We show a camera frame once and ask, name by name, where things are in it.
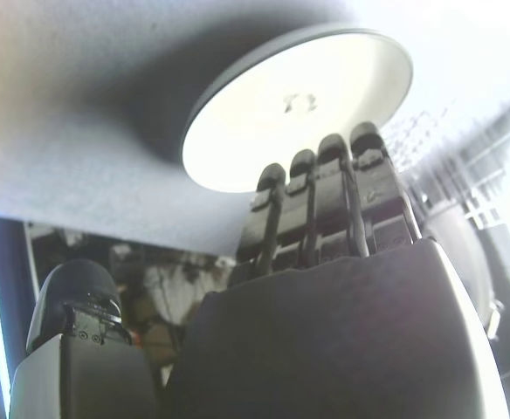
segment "robotic hand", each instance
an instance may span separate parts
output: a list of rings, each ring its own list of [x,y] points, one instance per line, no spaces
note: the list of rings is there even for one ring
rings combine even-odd
[[[441,248],[421,239],[370,125],[265,169],[230,288],[206,296],[168,384],[175,418],[504,418],[487,338]],[[152,418],[155,397],[105,271],[56,269],[11,417]]]

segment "white plate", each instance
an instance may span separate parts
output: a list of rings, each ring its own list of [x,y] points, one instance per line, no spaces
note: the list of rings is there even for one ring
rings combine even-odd
[[[188,175],[208,189],[247,192],[262,170],[288,171],[331,133],[381,127],[410,88],[406,51],[384,35],[331,26],[296,31],[230,67],[198,101],[183,143]]]

